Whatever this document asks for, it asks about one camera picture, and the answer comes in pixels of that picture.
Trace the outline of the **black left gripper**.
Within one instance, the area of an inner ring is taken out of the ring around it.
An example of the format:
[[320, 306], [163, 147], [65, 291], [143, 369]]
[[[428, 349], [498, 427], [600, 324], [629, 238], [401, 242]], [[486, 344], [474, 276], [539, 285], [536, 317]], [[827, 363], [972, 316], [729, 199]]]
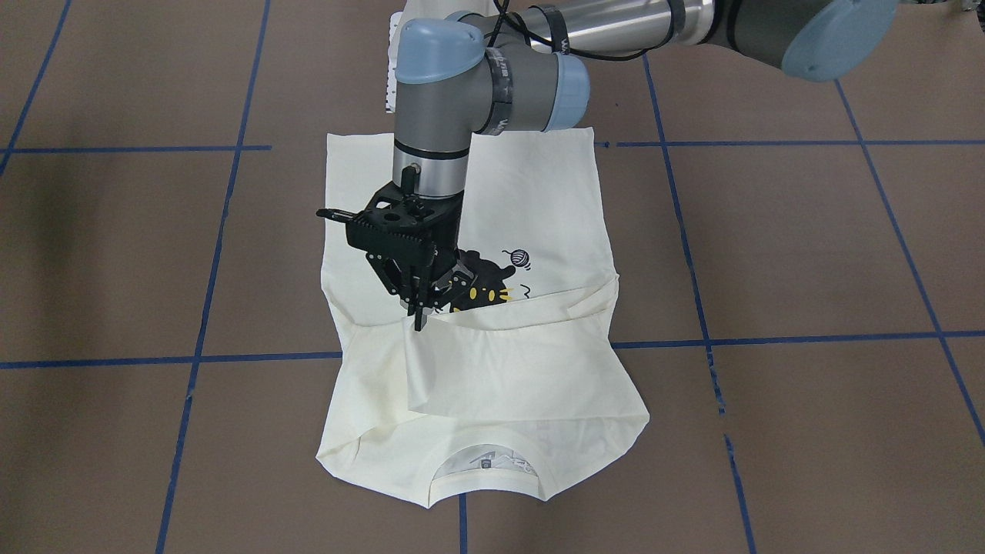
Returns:
[[477, 271], [458, 248], [464, 194], [425, 199], [401, 189], [379, 189], [366, 205], [367, 258], [392, 295], [414, 315], [422, 331], [425, 314], [468, 297]]

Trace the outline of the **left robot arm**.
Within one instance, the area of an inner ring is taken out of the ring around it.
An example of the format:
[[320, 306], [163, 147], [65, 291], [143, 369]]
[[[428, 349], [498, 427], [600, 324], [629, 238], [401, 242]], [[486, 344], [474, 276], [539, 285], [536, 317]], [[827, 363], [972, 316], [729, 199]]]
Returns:
[[478, 270], [458, 248], [472, 137], [557, 131], [583, 118], [585, 59], [630, 61], [666, 45], [711, 43], [823, 83], [882, 41], [894, 1], [571, 1], [495, 15], [413, 18], [396, 59], [392, 179], [342, 220], [415, 330], [464, 297]]

